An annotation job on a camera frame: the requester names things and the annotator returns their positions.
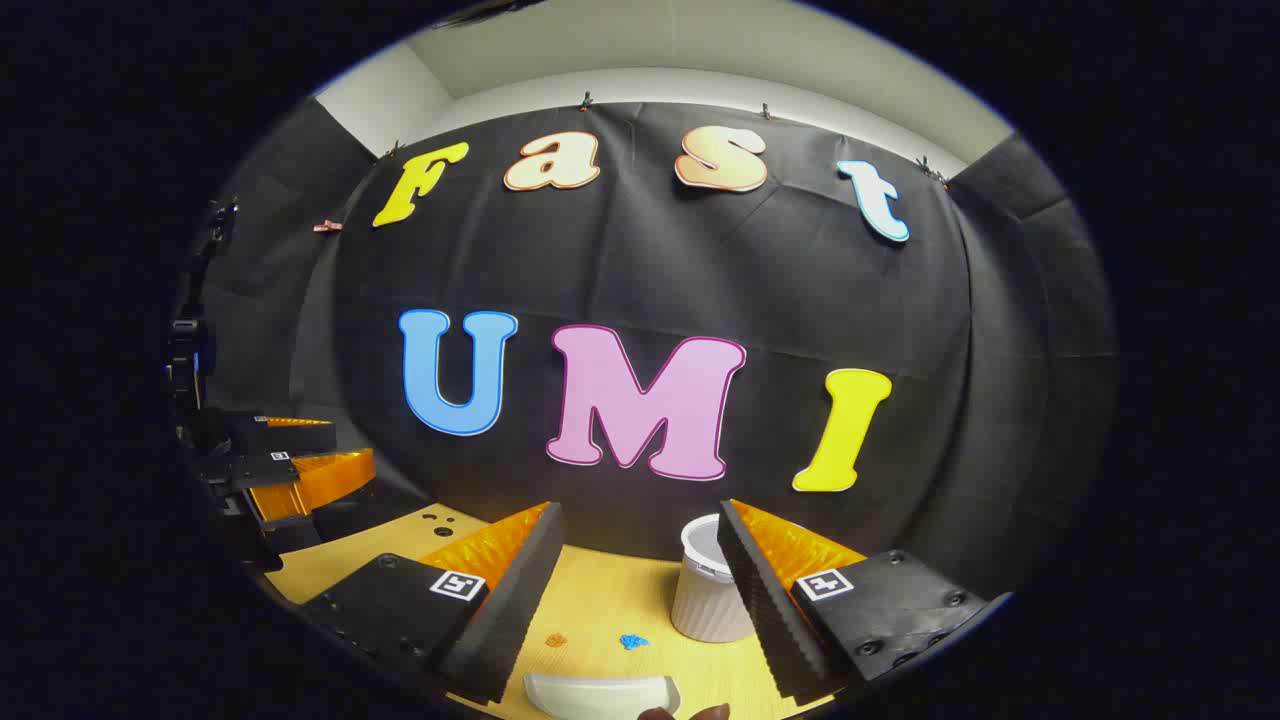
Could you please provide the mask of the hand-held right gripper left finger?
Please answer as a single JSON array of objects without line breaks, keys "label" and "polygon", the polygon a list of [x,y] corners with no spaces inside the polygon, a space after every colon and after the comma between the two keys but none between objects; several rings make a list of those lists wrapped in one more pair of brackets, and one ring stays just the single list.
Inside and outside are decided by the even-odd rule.
[{"label": "hand-held right gripper left finger", "polygon": [[543,502],[420,559],[378,555],[300,611],[398,682],[497,703],[563,538],[561,505]]}]

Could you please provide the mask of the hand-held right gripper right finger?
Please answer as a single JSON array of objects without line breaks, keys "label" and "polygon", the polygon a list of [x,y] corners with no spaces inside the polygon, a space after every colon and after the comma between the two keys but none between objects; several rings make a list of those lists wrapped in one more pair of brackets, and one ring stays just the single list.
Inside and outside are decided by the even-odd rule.
[{"label": "hand-held right gripper right finger", "polygon": [[854,702],[919,673],[1010,601],[890,550],[865,556],[737,500],[717,539],[777,691]]}]

